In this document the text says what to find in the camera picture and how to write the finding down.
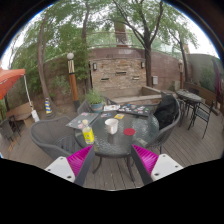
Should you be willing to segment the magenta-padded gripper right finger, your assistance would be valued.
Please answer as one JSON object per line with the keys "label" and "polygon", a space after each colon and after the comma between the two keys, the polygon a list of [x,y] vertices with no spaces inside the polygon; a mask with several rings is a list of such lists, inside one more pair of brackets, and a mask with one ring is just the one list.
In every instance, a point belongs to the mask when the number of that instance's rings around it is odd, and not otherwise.
{"label": "magenta-padded gripper right finger", "polygon": [[182,166],[167,154],[157,155],[137,145],[132,145],[131,155],[144,185],[182,169]]}

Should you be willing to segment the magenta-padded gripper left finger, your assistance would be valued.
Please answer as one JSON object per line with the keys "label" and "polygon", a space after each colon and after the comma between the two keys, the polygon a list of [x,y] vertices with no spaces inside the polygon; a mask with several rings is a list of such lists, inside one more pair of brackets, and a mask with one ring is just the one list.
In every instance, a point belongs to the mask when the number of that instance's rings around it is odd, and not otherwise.
{"label": "magenta-padded gripper left finger", "polygon": [[82,186],[94,156],[94,146],[89,145],[69,157],[58,157],[46,171]]}

